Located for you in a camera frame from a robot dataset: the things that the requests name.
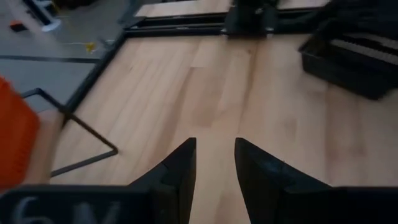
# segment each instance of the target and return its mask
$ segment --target concrete floor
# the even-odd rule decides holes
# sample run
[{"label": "concrete floor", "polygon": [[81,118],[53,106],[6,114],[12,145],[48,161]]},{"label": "concrete floor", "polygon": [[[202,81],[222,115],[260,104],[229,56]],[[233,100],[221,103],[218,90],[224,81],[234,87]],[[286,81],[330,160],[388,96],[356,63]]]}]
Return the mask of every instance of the concrete floor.
[{"label": "concrete floor", "polygon": [[[29,31],[11,31],[8,24],[17,18],[6,2],[0,0],[0,55],[100,58],[104,53],[100,44],[97,44],[96,52],[89,54],[84,45],[69,43],[98,42],[98,37],[113,40],[121,31],[116,21],[128,4],[128,0],[98,0],[88,7],[62,11],[62,26],[52,33],[43,34],[48,39],[42,41]],[[40,87],[66,103],[93,67],[94,64],[89,63],[1,59],[0,75],[19,92]],[[42,100],[33,98],[28,102],[36,111],[50,108]]]}]

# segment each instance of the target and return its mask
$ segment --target black bracket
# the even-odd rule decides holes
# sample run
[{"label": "black bracket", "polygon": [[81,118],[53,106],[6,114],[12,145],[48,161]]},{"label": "black bracket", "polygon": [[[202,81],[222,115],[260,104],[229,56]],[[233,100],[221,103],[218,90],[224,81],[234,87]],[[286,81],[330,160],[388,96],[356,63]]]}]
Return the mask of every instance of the black bracket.
[{"label": "black bracket", "polygon": [[69,166],[66,166],[66,167],[62,167],[62,168],[59,168],[57,170],[53,170],[53,171],[51,171],[51,177],[55,177],[55,176],[64,174],[66,172],[70,172],[72,170],[75,170],[75,169],[78,169],[78,168],[93,164],[95,162],[101,161],[101,160],[109,158],[111,156],[115,156],[115,155],[117,155],[119,153],[119,149],[114,144],[109,142],[106,138],[104,138],[102,135],[100,135],[98,132],[96,132],[92,127],[90,127],[88,124],[86,124],[80,118],[78,118],[76,115],[71,113],[67,109],[67,107],[63,106],[60,102],[58,102],[54,97],[52,97],[51,95],[46,93],[44,90],[42,90],[40,88],[36,88],[34,90],[29,90],[29,91],[21,94],[21,97],[22,98],[28,98],[30,96],[35,96],[35,95],[41,96],[43,99],[45,99],[51,105],[56,107],[59,110],[59,112],[61,112],[65,116],[66,119],[71,119],[74,122],[78,123],[82,128],[87,130],[90,134],[95,136],[102,143],[104,143],[105,145],[109,146],[112,149],[109,152],[105,152],[103,154],[100,154],[100,155],[91,157],[89,159],[85,159],[83,161],[77,162],[75,164],[72,164],[72,165],[69,165]]}]

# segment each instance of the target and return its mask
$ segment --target black plastic bin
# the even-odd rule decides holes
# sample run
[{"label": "black plastic bin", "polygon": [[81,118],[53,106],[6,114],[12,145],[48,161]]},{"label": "black plastic bin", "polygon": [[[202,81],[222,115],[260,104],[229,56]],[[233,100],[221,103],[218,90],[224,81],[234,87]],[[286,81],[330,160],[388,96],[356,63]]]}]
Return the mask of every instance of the black plastic bin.
[{"label": "black plastic bin", "polygon": [[398,56],[398,50],[374,40],[353,38],[350,34],[378,35],[346,22],[328,21],[301,46],[299,51],[302,54],[303,69],[355,94],[378,100],[397,87],[397,64],[332,45],[331,41],[342,40],[385,52],[391,57]]}]

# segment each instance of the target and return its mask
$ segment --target wooden surface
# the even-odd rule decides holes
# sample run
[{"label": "wooden surface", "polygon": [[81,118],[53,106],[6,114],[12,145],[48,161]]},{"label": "wooden surface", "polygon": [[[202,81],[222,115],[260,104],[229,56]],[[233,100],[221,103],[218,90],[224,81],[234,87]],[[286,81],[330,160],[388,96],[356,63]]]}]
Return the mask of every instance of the wooden surface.
[{"label": "wooden surface", "polygon": [[[196,10],[190,4],[206,1],[148,6],[141,13],[185,14]],[[220,1],[208,9],[224,6]],[[52,183],[129,184],[195,136],[190,222],[249,223],[233,156],[239,136],[331,185],[397,185],[398,94],[368,101],[306,74],[297,52],[306,39],[128,40],[77,111],[120,155]],[[54,168],[108,150],[69,123]]]},{"label": "wooden surface", "polygon": [[23,184],[46,184],[54,152],[61,132],[63,116],[57,110],[46,110],[39,113],[40,129],[30,156],[29,168]]}]

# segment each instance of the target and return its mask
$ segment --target orange container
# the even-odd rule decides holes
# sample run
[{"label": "orange container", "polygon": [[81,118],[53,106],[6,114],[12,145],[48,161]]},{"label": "orange container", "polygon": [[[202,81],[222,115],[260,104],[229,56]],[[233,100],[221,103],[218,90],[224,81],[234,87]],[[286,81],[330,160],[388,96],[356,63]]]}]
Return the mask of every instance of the orange container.
[{"label": "orange container", "polygon": [[24,180],[39,125],[39,117],[0,78],[0,189]]}]

